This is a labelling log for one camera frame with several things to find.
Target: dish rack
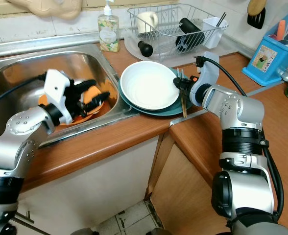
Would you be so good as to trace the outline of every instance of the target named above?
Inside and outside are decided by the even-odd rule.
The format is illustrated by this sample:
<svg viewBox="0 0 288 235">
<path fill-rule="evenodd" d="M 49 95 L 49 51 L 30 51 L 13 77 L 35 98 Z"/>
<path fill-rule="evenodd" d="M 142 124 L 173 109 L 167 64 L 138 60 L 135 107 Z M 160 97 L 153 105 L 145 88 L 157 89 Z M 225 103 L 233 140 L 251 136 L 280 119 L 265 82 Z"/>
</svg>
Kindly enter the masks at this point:
<svg viewBox="0 0 288 235">
<path fill-rule="evenodd" d="M 153 11 L 157 14 L 158 24 L 156 27 L 137 16 L 146 11 Z M 214 17 L 214 15 L 188 4 L 136 7 L 128 9 L 128 12 L 133 36 L 150 44 L 153 47 L 152 57 L 159 58 L 160 62 L 173 54 L 197 51 L 201 45 L 205 45 L 210 40 L 216 30 L 219 30 L 219 28 L 213 27 L 213 29 L 201 31 L 202 20 Z M 179 27 L 182 18 L 189 19 L 200 31 L 184 33 Z M 149 28 L 150 30 L 139 34 L 137 20 L 144 22 L 145 29 Z"/>
</svg>

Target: cabinet door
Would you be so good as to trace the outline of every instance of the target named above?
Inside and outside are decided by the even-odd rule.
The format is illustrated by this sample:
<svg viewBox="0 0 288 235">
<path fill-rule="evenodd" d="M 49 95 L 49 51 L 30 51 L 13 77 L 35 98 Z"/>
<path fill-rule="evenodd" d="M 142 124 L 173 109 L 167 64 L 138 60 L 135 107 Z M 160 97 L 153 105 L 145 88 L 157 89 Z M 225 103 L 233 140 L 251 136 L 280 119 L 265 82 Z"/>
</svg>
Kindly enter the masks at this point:
<svg viewBox="0 0 288 235">
<path fill-rule="evenodd" d="M 174 144 L 151 196 L 165 229 L 173 235 L 229 232 L 211 206 L 212 191 Z"/>
<path fill-rule="evenodd" d="M 52 235 L 92 227 L 144 199 L 158 137 L 135 145 L 19 197 L 34 226 Z M 38 235 L 16 225 L 18 235 Z"/>
</svg>

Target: white mug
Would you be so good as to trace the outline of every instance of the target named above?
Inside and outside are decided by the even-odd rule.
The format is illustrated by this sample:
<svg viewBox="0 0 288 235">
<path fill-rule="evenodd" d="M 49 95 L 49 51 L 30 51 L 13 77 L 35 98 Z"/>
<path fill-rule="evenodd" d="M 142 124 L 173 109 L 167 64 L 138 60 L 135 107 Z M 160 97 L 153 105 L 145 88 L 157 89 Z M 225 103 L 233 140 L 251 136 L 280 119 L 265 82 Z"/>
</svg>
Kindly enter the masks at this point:
<svg viewBox="0 0 288 235">
<path fill-rule="evenodd" d="M 152 27 L 156 27 L 158 24 L 158 17 L 157 17 L 156 12 L 145 11 L 145 12 L 138 14 L 137 16 L 138 18 L 141 19 L 141 20 L 138 18 L 136 19 L 139 33 L 152 31 L 153 28 L 151 28 L 148 24 L 150 24 Z"/>
</svg>

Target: pump dispenser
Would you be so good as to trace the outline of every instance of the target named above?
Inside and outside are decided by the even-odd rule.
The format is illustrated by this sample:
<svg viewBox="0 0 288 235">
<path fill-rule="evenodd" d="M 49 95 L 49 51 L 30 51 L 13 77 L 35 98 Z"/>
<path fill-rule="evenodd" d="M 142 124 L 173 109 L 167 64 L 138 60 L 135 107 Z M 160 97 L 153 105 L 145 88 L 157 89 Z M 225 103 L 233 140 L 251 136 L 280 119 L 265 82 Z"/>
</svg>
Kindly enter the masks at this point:
<svg viewBox="0 0 288 235">
<path fill-rule="evenodd" d="M 109 2 L 106 0 L 104 14 L 98 17 L 99 43 L 100 49 L 104 51 L 119 51 L 119 18 L 112 14 Z"/>
</svg>

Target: sink basin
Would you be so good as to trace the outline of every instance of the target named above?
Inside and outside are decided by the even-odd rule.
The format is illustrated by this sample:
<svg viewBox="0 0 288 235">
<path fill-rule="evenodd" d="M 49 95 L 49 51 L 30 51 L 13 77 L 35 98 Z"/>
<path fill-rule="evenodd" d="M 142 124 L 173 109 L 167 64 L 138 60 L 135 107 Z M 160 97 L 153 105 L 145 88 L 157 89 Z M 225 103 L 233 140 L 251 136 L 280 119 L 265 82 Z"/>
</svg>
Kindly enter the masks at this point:
<svg viewBox="0 0 288 235">
<path fill-rule="evenodd" d="M 43 74 L 48 69 L 63 71 L 68 77 L 74 79 L 75 84 L 95 79 L 99 90 L 109 91 L 110 96 L 92 119 L 74 126 L 56 127 L 55 132 L 42 146 L 137 114 L 120 98 L 119 78 L 97 46 L 93 44 L 0 59 L 0 95 L 23 81 Z M 35 81 L 1 99 L 0 135 L 4 132 L 10 117 L 37 106 L 39 97 L 43 94 L 44 82 Z"/>
</svg>

